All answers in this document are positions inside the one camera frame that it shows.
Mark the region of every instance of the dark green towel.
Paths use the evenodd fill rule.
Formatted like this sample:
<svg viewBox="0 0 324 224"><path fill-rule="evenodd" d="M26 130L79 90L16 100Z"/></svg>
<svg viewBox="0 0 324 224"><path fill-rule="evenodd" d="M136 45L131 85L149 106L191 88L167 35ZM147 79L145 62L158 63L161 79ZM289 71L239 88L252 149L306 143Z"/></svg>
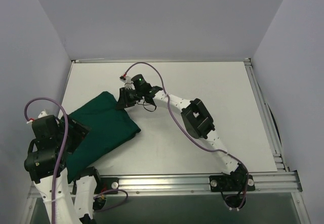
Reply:
<svg viewBox="0 0 324 224"><path fill-rule="evenodd" d="M75 152L67 158L69 183L90 164L141 131L125 110L115 110L116 104L112 94L102 92L69 115L91 128Z"/></svg>

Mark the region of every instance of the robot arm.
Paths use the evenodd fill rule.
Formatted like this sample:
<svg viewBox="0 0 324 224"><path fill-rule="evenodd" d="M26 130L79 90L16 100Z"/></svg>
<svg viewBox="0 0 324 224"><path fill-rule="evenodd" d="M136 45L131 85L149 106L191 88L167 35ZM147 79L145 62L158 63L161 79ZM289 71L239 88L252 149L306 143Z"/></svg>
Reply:
<svg viewBox="0 0 324 224"><path fill-rule="evenodd" d="M213 119L209 115L202 101L199 99L190 101L170 94L169 97L172 112L182 116L186 130L193 138L200 140L208 149L221 149L227 152L225 145L220 140L214 128L212 123ZM168 97L163 91L157 92L153 98L153 101L157 107L168 109ZM204 110L207 113L207 116L199 113ZM205 127L206 130L199 130L199 127ZM230 156L224 154L223 152L215 152L213 153L213 156L215 157L215 160L223 173L230 174L232 171L236 170L238 162L232 159Z"/></svg>
<svg viewBox="0 0 324 224"><path fill-rule="evenodd" d="M120 96L116 109L135 106L140 100L157 107L169 109L181 115L186 132L192 138L200 140L211 151L221 150L214 152L213 156L223 173L230 174L237 169L238 161L225 154L227 149L215 130L214 120L200 99L187 100L166 94L161 87L151 86L147 83L142 74L133 78L123 75L120 80L125 83L125 87L119 89ZM168 96L170 98L170 108L168 107Z"/></svg>
<svg viewBox="0 0 324 224"><path fill-rule="evenodd" d="M65 122L57 123L54 115L41 113L36 120L31 121L35 139L31 141L28 149L25 169L42 196L49 219L52 219L52 203L55 202L55 223L75 224L91 223L93 220L94 193L100 183L100 176L93 167L85 169L76 180L76 195L73 204L67 182L66 157L74 152L82 139L87 135L88 129L74 120L68 118L69 134L64 154L60 160L55 187L55 200L52 200L52 181L54 165L57 161L58 151L61 147L63 128Z"/></svg>

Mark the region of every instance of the white table surface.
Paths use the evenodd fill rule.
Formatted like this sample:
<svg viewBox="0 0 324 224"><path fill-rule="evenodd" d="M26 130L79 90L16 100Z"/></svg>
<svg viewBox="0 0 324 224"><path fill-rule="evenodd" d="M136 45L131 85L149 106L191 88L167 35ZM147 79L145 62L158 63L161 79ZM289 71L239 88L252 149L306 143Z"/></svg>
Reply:
<svg viewBox="0 0 324 224"><path fill-rule="evenodd" d="M119 88L124 86L119 77L131 64L74 64L62 104L67 113L103 91L118 100ZM153 66L169 93L203 101L228 151L243 161L249 172L277 171L243 62L156 62ZM157 74L146 65L133 67L128 75L139 73L151 85L161 85ZM142 131L93 164L100 174L220 172L212 153L191 143L166 109L147 112L137 105L127 111Z"/></svg>

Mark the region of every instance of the white wall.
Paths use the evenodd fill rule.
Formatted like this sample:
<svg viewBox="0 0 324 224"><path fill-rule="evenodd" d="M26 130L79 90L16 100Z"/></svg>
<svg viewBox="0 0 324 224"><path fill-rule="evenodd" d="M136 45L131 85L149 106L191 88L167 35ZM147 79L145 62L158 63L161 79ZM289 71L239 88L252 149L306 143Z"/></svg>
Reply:
<svg viewBox="0 0 324 224"><path fill-rule="evenodd" d="M32 139L23 108L37 96L61 99L69 57L38 0L0 0L1 223L17 223L30 187L24 159ZM31 106L37 117L42 107Z"/></svg>
<svg viewBox="0 0 324 224"><path fill-rule="evenodd" d="M253 57L312 223L324 219L324 0L283 0Z"/></svg>
<svg viewBox="0 0 324 224"><path fill-rule="evenodd" d="M251 57L282 0L39 0L72 59Z"/></svg>

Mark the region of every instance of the black bracket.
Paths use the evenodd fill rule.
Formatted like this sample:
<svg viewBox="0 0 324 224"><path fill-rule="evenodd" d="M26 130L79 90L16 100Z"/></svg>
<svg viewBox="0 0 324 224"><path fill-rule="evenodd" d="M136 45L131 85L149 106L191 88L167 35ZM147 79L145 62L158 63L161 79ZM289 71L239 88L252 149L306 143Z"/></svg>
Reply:
<svg viewBox="0 0 324 224"><path fill-rule="evenodd" d="M214 120L200 99L190 101L190 105L181 112L187 132L195 139L207 139L211 130L215 130Z"/></svg>
<svg viewBox="0 0 324 224"><path fill-rule="evenodd" d="M118 189L118 187L119 187L119 178L117 178L117 177L101 177L101 182L96 187L95 194L96 195L100 194L101 192L106 191L106 190L115 190L115 189ZM115 195L115 194L117 194L117 191L107 193L107 195Z"/></svg>
<svg viewBox="0 0 324 224"><path fill-rule="evenodd" d="M252 180L250 183L253 185L248 185L248 191L254 191L255 185L253 182L252 175L249 175L249 179ZM209 183L211 187L211 192L239 192L244 188L244 182L234 179L230 175L212 175L209 176Z"/></svg>

